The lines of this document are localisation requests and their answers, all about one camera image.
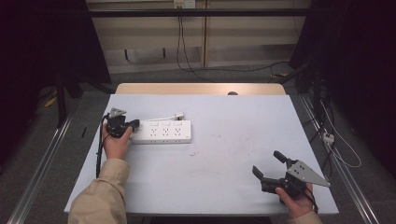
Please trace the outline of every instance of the gray floor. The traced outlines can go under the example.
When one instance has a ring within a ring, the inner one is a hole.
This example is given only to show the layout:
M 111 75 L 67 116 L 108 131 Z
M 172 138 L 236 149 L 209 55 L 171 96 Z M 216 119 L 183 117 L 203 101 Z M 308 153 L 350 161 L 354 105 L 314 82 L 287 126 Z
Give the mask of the gray floor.
M 233 66 L 232 69 L 260 68 L 263 65 Z M 286 65 L 276 65 L 274 74 L 288 73 L 290 68 Z M 202 71 L 198 75 L 210 78 L 216 82 L 268 82 L 271 77 L 270 69 L 257 70 L 249 73 L 237 73 L 226 71 Z M 115 88 L 121 82 L 205 82 L 194 74 L 180 70 L 165 70 L 154 72 L 138 72 L 112 76 Z M 68 108 L 77 105 L 76 113 L 68 128 L 55 158 L 45 176 L 40 191 L 30 208 L 25 223 L 65 223 L 67 215 L 63 212 L 68 197 L 74 187 L 75 178 L 85 160 L 92 139 L 98 127 L 101 116 L 106 108 L 108 95 L 101 93 L 90 86 L 81 84 L 84 94 L 81 99 L 67 98 Z M 290 96 L 296 108 L 300 121 L 309 120 L 303 107 L 300 96 L 293 87 L 293 82 L 285 85 L 285 90 Z M 361 156 L 362 167 L 350 169 L 375 210 L 380 223 L 394 223 L 396 214 L 396 181 L 391 175 L 373 158 L 370 150 L 363 140 L 351 131 L 351 126 L 336 106 L 332 104 L 336 120 L 337 131 L 345 137 Z M 40 163 L 52 136 L 55 133 L 57 123 L 56 105 L 44 107 L 40 105 L 35 112 L 32 125 L 27 134 L 22 138 L 15 153 L 9 158 L 8 163 L 3 164 L 3 174 L 0 175 L 0 223 L 5 223 L 11 216 L 18 199 L 21 197 L 35 168 Z M 304 127 L 307 138 L 310 139 L 315 129 L 313 125 Z M 341 141 L 337 141 L 337 147 L 342 156 L 355 163 L 356 159 L 350 150 Z M 319 138 L 312 143 L 312 148 L 317 156 L 319 164 L 325 158 L 325 150 Z M 324 173 L 329 173 L 329 166 Z M 365 223 L 354 201 L 349 195 L 345 183 L 335 169 L 332 171 L 332 195 L 340 210 L 340 214 L 323 217 L 324 223 Z M 132 222 L 140 222 L 141 218 L 130 219 Z M 242 219 L 237 223 L 247 223 Z M 273 223 L 285 223 L 284 217 L 272 217 Z

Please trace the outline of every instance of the hand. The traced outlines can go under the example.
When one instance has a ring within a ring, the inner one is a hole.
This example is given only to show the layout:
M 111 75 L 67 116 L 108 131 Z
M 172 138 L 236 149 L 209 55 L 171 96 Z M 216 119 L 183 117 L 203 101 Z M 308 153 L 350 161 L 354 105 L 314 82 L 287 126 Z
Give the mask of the hand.
M 127 151 L 129 137 L 132 134 L 132 127 L 128 127 L 128 129 L 125 131 L 121 138 L 113 138 L 111 135 L 108 135 L 106 126 L 107 124 L 103 125 L 102 141 L 107 159 L 123 160 Z
M 312 191 L 312 184 L 306 183 L 306 187 Z M 305 193 L 312 197 L 311 192 L 306 189 Z M 313 204 L 304 196 L 300 199 L 293 200 L 289 194 L 283 190 L 282 188 L 276 188 L 276 193 L 279 195 L 279 198 L 285 203 L 285 205 L 289 208 L 289 216 L 291 218 L 297 218 L 303 216 L 309 212 L 311 212 Z

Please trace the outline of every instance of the black cable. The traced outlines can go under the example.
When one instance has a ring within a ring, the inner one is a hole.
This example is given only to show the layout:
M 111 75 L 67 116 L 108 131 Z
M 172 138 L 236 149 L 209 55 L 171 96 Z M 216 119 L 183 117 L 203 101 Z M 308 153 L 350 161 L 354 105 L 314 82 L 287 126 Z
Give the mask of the black cable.
M 311 139 L 309 140 L 309 144 L 311 144 L 314 141 L 314 139 L 318 136 L 318 134 L 322 133 L 324 121 L 325 119 L 319 124 L 319 130 L 315 133 L 314 136 L 311 137 Z
M 272 71 L 272 66 L 270 66 L 270 72 L 271 72 L 271 77 L 270 77 L 270 80 L 268 81 L 268 83 L 271 83 L 271 81 L 272 81 L 272 79 L 274 77 L 274 73 Z
M 333 46 L 337 43 L 338 36 L 340 35 L 341 30 L 342 30 L 342 28 L 344 26 L 344 21 L 345 21 L 346 15 L 347 15 L 347 10 L 349 8 L 349 2 L 350 2 L 350 0 L 348 0 L 346 2 L 346 8 L 345 8 L 344 13 L 343 13 L 343 15 L 341 17 L 340 25 L 338 26 L 337 35 L 335 36 L 335 39 L 334 39 L 334 42 L 333 42 Z
M 189 66 L 190 70 L 185 69 L 185 68 L 182 68 L 182 67 L 180 66 L 180 62 L 179 62 L 179 60 L 178 60 L 178 51 L 179 51 L 179 48 L 180 48 L 180 37 L 182 38 L 182 41 L 183 41 L 184 55 L 185 55 L 185 58 L 186 58 L 186 60 L 187 60 L 187 65 Z M 198 78 L 200 78 L 200 79 L 203 79 L 203 80 L 205 80 L 205 81 L 215 82 L 215 81 L 213 81 L 213 80 L 210 80 L 210 79 L 207 79 L 207 78 L 198 76 L 195 72 L 199 72 L 199 71 L 254 72 L 254 71 L 260 71 L 260 70 L 263 70 L 263 69 L 266 69 L 266 68 L 270 68 L 270 69 L 271 69 L 271 79 L 270 79 L 270 81 L 271 81 L 272 78 L 273 78 L 273 75 L 274 75 L 273 72 L 272 72 L 272 67 L 273 67 L 274 65 L 281 64 L 281 63 L 289 63 L 289 62 L 272 63 L 272 64 L 266 65 L 266 66 L 264 66 L 264 67 L 253 68 L 253 69 L 247 69 L 247 70 L 225 69 L 225 68 L 198 68 L 198 69 L 192 69 L 192 68 L 191 68 L 191 65 L 190 65 L 190 62 L 189 62 L 189 58 L 188 58 L 188 56 L 187 56 L 186 44 L 185 44 L 185 41 L 184 41 L 183 19 L 182 19 L 181 17 L 178 17 L 177 66 L 178 66 L 178 67 L 180 68 L 180 70 L 182 70 L 182 71 L 185 71 L 185 72 L 193 72 L 193 73 L 195 74 L 195 76 L 198 77 Z
M 99 146 L 98 146 L 98 152 L 96 153 L 97 159 L 96 159 L 96 178 L 99 177 L 100 174 L 100 168 L 102 165 L 102 148 L 103 148 L 103 143 L 105 142 L 106 138 L 102 141 L 102 130 L 103 130 L 103 122 L 105 119 L 108 118 L 108 115 L 104 115 L 102 117 L 102 121 L 100 122 L 100 130 L 99 130 Z
M 285 77 L 287 75 L 283 75 L 283 74 L 273 74 L 273 77 Z
M 322 123 L 321 125 L 320 125 L 320 128 L 319 128 L 319 130 L 315 133 L 315 135 L 314 136 L 312 136 L 312 138 L 309 140 L 309 143 L 311 144 L 313 141 L 314 141 L 314 139 L 322 132 L 322 127 L 324 126 L 324 123 Z M 330 173 L 329 173 L 329 177 L 331 177 L 332 176 L 332 160 L 331 160 L 331 158 L 330 158 L 330 155 L 332 154 L 332 152 L 331 151 L 326 151 L 327 152 L 327 155 L 326 155 L 326 159 L 325 159 L 325 162 L 323 162 L 323 164 L 322 164 L 322 166 L 321 166 L 321 171 L 323 171 L 323 169 L 324 169 L 324 167 L 326 166 L 326 164 L 327 164 L 327 161 L 329 161 L 329 163 L 330 163 Z
M 311 202 L 311 203 L 314 205 L 314 211 L 315 211 L 315 213 L 318 213 L 317 201 L 315 200 L 315 196 L 314 196 L 312 190 L 310 190 L 309 188 L 305 187 L 305 189 L 307 189 L 307 190 L 311 193 L 311 195 L 312 195 L 312 198 L 311 198 L 308 194 L 306 194 L 303 190 L 301 190 L 300 188 L 298 188 L 298 187 L 297 187 L 296 185 L 294 185 L 292 182 L 289 182 L 289 184 L 290 184 L 291 186 L 293 186 L 295 189 L 297 189 L 303 196 L 305 196 L 305 198 L 308 199 L 309 202 Z
M 179 63 L 179 61 L 178 61 L 178 50 L 179 50 L 179 47 L 180 47 L 180 30 L 181 30 L 181 38 L 182 38 L 182 40 L 183 40 L 184 55 L 185 55 L 185 57 L 186 57 L 187 65 L 189 66 L 190 70 L 185 70 L 185 69 L 183 69 L 183 68 L 180 66 L 180 63 Z M 177 65 L 178 65 L 178 67 L 179 67 L 181 70 L 183 70 L 183 71 L 185 71 L 185 72 L 192 72 L 196 77 L 198 77 L 198 78 L 200 78 L 200 79 L 202 79 L 202 80 L 215 83 L 215 81 L 213 81 L 213 80 L 211 80 L 211 79 L 208 79 L 208 78 L 199 76 L 198 74 L 195 73 L 194 70 L 192 70 L 192 68 L 191 68 L 191 66 L 190 66 L 189 58 L 187 57 L 186 44 L 185 44 L 185 42 L 184 42 L 183 19 L 182 19 L 181 17 L 178 17 Z
M 320 115 L 322 116 L 323 119 L 326 119 L 325 110 L 330 106 L 330 99 L 327 96 L 326 97 L 320 97 L 320 101 L 321 101 L 320 105 L 322 105 L 320 107 L 320 110 L 323 111 L 323 113 L 320 113 Z M 333 121 L 334 121 L 334 115 L 332 113 L 332 119 L 329 120 L 329 122 L 331 124 L 333 124 Z M 332 125 L 330 126 L 330 129 L 331 130 L 329 131 L 329 133 L 334 134 L 334 129 L 333 129 Z
M 330 131 L 330 133 L 334 137 L 334 142 L 332 143 L 332 146 L 331 146 L 332 150 L 329 150 L 329 151 L 327 151 L 326 145 L 323 142 L 323 147 L 325 148 L 327 155 L 326 155 L 325 161 L 323 162 L 323 164 L 321 165 L 320 168 L 321 168 L 321 171 L 323 171 L 324 168 L 326 167 L 327 162 L 329 162 L 329 165 L 330 165 L 329 177 L 332 177 L 332 158 L 330 156 L 332 155 L 332 152 L 334 151 L 334 146 L 335 146 L 335 134 L 334 134 L 334 127 L 333 127 L 334 124 L 335 124 L 335 122 L 334 122 L 335 119 L 334 119 L 334 113 L 332 111 L 332 107 L 330 106 L 331 97 L 329 95 L 330 95 L 329 92 L 327 92 L 327 95 L 326 95 L 325 99 L 323 100 L 324 102 L 322 102 L 322 103 L 324 105 L 323 109 L 329 108 L 330 111 L 331 111 L 331 114 L 332 114 L 332 118 L 331 118 L 331 120 L 329 120 L 329 122 L 331 123 L 331 131 Z
M 293 17 L 293 20 L 294 20 L 294 28 L 295 28 L 296 34 L 297 34 L 297 36 L 300 36 L 300 32 L 298 32 L 298 29 L 297 29 L 296 17 Z

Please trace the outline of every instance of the power cord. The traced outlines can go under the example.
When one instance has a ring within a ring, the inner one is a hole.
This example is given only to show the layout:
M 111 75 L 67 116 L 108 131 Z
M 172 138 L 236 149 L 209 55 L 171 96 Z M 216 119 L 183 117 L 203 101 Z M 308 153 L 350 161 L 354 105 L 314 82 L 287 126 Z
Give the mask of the power cord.
M 306 194 L 303 190 L 301 190 L 300 188 L 298 188 L 295 184 L 293 184 L 292 182 L 289 182 L 289 184 L 294 187 L 295 189 L 297 189 L 306 199 L 309 200 L 309 202 L 311 202 L 314 205 L 314 211 L 317 214 L 318 213 L 318 205 L 317 205 L 317 201 L 315 200 L 315 196 L 312 192 L 312 190 L 310 190 L 309 188 L 305 187 L 305 189 L 307 189 L 309 191 L 309 193 L 312 195 L 312 198 Z
M 322 122 L 319 124 L 319 130 L 315 132 L 314 136 L 311 137 L 311 139 L 309 140 L 309 144 L 311 144 L 315 140 L 315 138 L 317 138 L 317 136 L 322 133 L 325 121 L 326 119 L 323 119 Z
M 100 168 L 102 165 L 102 152 L 103 152 L 103 143 L 105 140 L 108 138 L 109 134 L 105 137 L 105 139 L 102 141 L 102 130 L 103 130 L 103 123 L 105 122 L 105 119 L 108 119 L 108 115 L 104 115 L 102 117 L 102 120 L 100 122 L 100 130 L 99 130 L 99 146 L 98 146 L 98 152 L 96 153 L 97 159 L 96 159 L 96 178 L 99 177 L 100 174 Z
M 298 29 L 297 29 L 297 23 L 296 23 L 296 17 L 293 17 L 293 20 L 294 20 L 294 28 L 295 28 L 295 31 L 296 31 L 296 33 L 297 33 L 297 36 L 300 36 L 300 32 L 298 31 Z
M 180 38 L 182 39 L 184 56 L 186 58 L 187 65 L 188 65 L 189 69 L 182 68 L 181 65 L 180 65 L 180 62 L 178 60 L 178 52 L 179 52 L 179 49 L 180 49 Z M 187 56 L 187 52 L 186 52 L 186 43 L 185 43 L 185 40 L 184 40 L 183 18 L 182 17 L 178 17 L 177 66 L 182 71 L 193 72 L 196 77 L 198 77 L 198 78 L 200 78 L 202 80 L 216 83 L 216 81 L 214 81 L 214 80 L 199 76 L 198 74 L 196 74 L 196 72 L 199 72 L 199 71 L 254 72 L 254 71 L 260 71 L 260 70 L 263 70 L 263 69 L 266 69 L 266 68 L 270 68 L 271 76 L 270 76 L 270 80 L 268 81 L 268 83 L 270 83 L 272 81 L 273 77 L 276 77 L 276 75 L 273 73 L 272 67 L 274 65 L 281 64 L 281 63 L 289 63 L 289 62 L 272 63 L 272 64 L 266 65 L 264 67 L 254 68 L 254 69 L 247 69 L 247 70 L 223 69 L 223 68 L 198 68 L 198 69 L 192 69 L 191 65 L 190 65 L 189 58 Z
M 335 125 L 335 118 L 334 118 L 334 112 L 332 111 L 332 107 L 330 106 L 330 98 L 327 99 L 327 106 L 326 106 L 326 107 L 328 107 L 328 108 L 330 109 L 330 111 L 332 112 L 332 119 L 329 118 L 329 122 L 330 122 L 330 124 L 331 124 L 332 126 L 334 126 L 334 125 Z M 331 134 L 332 134 L 332 141 L 335 142 L 334 128 L 333 128 L 333 127 L 332 127 L 332 130 L 331 130 Z M 327 162 L 329 162 L 329 165 L 330 165 L 329 177 L 332 177 L 332 158 L 331 158 L 330 156 L 332 155 L 332 152 L 334 151 L 334 147 L 335 147 L 335 144 L 332 144 L 332 150 L 330 150 L 330 151 L 327 151 L 327 150 L 326 150 L 327 156 L 326 156 L 326 159 L 325 159 L 325 161 L 323 162 L 323 164 L 322 164 L 322 166 L 321 166 L 321 170 L 323 171 L 323 170 L 324 170 L 324 167 L 325 167 L 326 164 L 327 164 Z
M 181 37 L 182 37 L 182 40 L 183 40 L 184 55 L 185 55 L 185 57 L 186 57 L 187 65 L 189 66 L 190 70 L 185 70 L 185 69 L 183 69 L 183 68 L 180 66 L 180 63 L 179 63 L 179 61 L 178 61 L 178 50 L 179 50 L 179 48 L 180 48 L 180 30 L 181 30 Z M 216 83 L 215 81 L 213 81 L 213 80 L 211 80 L 211 79 L 208 79 L 208 78 L 199 76 L 199 75 L 196 74 L 195 71 L 191 68 L 191 65 L 190 65 L 190 62 L 189 62 L 189 58 L 187 57 L 186 43 L 184 42 L 184 28 L 183 28 L 183 18 L 182 18 L 182 17 L 178 17 L 177 65 L 178 65 L 178 67 L 179 67 L 182 71 L 185 71 L 185 72 L 192 72 L 196 77 L 198 77 L 198 78 L 200 78 L 200 79 L 202 79 L 202 80 L 205 80 L 205 81 L 208 81 L 208 82 Z
M 327 113 L 326 107 L 324 106 L 324 104 L 322 102 L 320 102 L 320 103 L 321 103 L 322 107 L 324 108 L 324 112 L 325 112 L 327 118 L 330 119 L 330 116 Z M 332 128 L 337 133 L 337 135 L 349 146 L 349 148 L 352 150 L 352 152 L 356 155 L 356 157 L 359 160 L 359 164 L 358 165 L 351 165 L 351 164 L 347 163 L 337 153 L 334 152 L 334 150 L 332 149 L 332 146 L 329 144 L 329 142 L 325 143 L 329 147 L 329 150 L 332 153 L 334 153 L 334 157 L 337 158 L 339 161 L 341 161 L 343 164 L 345 164 L 348 167 L 351 167 L 351 168 L 359 168 L 359 167 L 361 167 L 361 158 L 359 157 L 358 153 L 356 153 L 356 151 L 353 149 L 353 147 L 343 138 L 343 136 L 341 136 L 341 134 L 339 132 L 337 132 L 337 130 L 335 129 L 335 127 L 333 125 L 332 125 Z
M 183 119 L 184 119 L 184 113 L 183 113 L 183 112 L 179 112 L 179 113 L 176 113 L 174 116 L 169 117 L 169 118 L 162 118 L 162 119 L 144 119 L 144 120 L 141 120 L 141 121 L 157 121 L 157 120 L 168 120 L 168 119 L 183 120 Z

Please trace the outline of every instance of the white table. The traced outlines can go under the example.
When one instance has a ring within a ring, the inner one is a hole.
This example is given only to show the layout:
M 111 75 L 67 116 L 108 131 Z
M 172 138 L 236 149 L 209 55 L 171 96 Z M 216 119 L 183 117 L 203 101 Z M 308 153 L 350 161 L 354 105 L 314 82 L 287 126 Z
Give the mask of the white table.
M 261 192 L 251 173 L 256 165 L 270 178 L 284 177 L 286 165 L 274 150 L 301 160 L 321 174 L 287 95 L 112 95 L 107 109 L 127 119 L 168 117 L 178 111 L 192 123 L 187 145 L 130 146 L 131 173 L 126 211 L 145 216 L 273 216 L 286 214 L 275 194 Z M 98 133 L 84 162 L 73 199 L 95 177 Z M 320 214 L 338 209 L 329 189 L 314 186 Z

